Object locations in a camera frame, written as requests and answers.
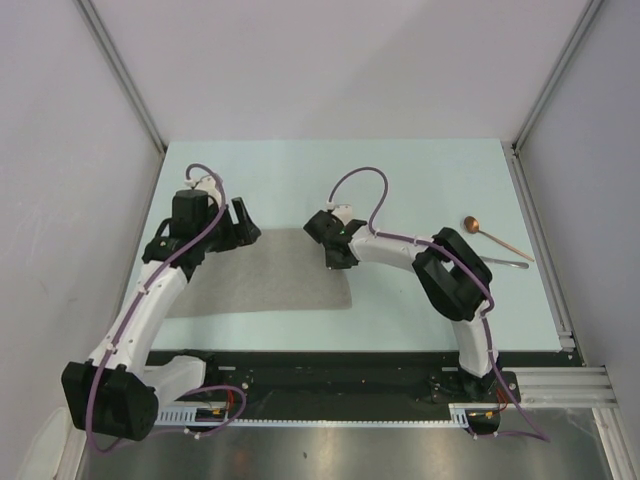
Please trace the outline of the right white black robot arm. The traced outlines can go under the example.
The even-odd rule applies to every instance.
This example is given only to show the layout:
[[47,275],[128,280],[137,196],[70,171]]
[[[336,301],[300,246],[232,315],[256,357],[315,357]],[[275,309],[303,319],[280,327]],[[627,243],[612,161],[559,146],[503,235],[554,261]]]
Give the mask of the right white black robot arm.
[[432,307],[452,322],[465,398],[484,401],[497,385],[505,384],[487,320],[495,307],[490,293],[493,275],[455,230],[444,227],[429,239],[411,238],[375,230],[337,209],[318,211],[303,230],[324,248],[325,264],[331,270],[365,262],[417,276]]

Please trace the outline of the grey cloth napkin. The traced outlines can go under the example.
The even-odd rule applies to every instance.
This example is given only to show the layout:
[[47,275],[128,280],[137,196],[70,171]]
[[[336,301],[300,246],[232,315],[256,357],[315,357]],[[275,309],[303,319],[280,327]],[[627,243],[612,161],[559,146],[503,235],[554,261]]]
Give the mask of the grey cloth napkin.
[[263,311],[345,310],[349,282],[301,229],[271,229],[256,243],[209,253],[172,304],[169,318]]

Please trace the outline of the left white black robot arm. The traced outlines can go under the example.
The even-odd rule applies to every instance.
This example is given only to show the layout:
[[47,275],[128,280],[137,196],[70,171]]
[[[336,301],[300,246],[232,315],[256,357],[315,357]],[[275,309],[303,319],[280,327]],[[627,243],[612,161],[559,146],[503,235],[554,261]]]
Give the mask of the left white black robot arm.
[[261,235],[242,198],[213,188],[177,191],[171,214],[142,255],[136,286],[110,330],[84,362],[69,362],[61,383],[74,426],[87,434],[141,441],[159,412],[193,393],[207,400],[221,376],[204,360],[178,355],[145,370],[171,306],[210,253],[254,244]]

